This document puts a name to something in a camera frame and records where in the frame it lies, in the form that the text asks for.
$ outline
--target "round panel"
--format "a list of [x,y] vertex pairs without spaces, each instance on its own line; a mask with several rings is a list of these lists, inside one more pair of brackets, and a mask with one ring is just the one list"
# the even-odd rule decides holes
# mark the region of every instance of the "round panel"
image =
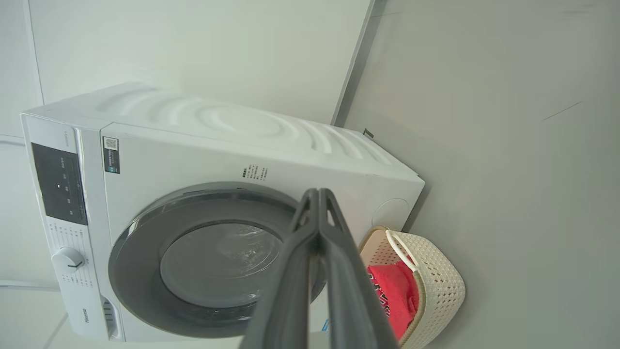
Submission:
[[379,206],[373,215],[373,225],[383,225],[391,230],[400,231],[409,217],[411,209],[403,199],[391,199]]
[[[200,338],[242,335],[262,295],[296,202],[269,188],[172,193],[149,206],[121,234],[109,275],[119,301],[161,330]],[[325,285],[310,267],[311,297]]]

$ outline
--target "plastic basket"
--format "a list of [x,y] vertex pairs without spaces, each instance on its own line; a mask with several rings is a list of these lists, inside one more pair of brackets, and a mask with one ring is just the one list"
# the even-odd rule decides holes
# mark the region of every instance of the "plastic basket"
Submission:
[[383,226],[373,227],[361,243],[360,256],[366,266],[402,260],[414,274],[420,304],[399,342],[403,349],[421,349],[429,344],[448,325],[465,299],[461,275],[439,248],[423,237]]

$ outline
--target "white washing machine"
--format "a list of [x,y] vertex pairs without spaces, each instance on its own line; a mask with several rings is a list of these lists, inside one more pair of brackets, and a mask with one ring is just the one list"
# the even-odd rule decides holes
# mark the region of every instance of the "white washing machine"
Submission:
[[[358,132],[123,84],[22,113],[73,330],[235,347],[297,200],[331,189],[357,243],[402,228],[424,182]],[[311,266],[310,331],[327,328]]]

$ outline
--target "red towel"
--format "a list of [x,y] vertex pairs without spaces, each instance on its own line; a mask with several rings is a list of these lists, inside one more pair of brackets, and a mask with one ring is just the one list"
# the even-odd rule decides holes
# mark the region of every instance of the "red towel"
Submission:
[[394,335],[400,340],[414,319],[420,303],[414,274],[403,261],[398,261],[391,265],[369,266],[368,275]]

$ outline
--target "white wall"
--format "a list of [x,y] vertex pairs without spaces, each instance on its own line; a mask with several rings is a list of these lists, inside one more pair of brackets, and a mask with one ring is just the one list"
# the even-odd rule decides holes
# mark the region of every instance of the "white wall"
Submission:
[[[0,284],[54,283],[19,111],[41,104],[22,0],[0,1]],[[0,289],[0,348],[40,349],[64,314],[57,292]]]
[[[0,1],[0,283],[55,282],[20,111],[137,80],[329,123],[370,2]],[[0,289],[0,308],[1,348],[93,346],[57,292]]]
[[328,124],[370,0],[30,0],[45,102],[125,81]]

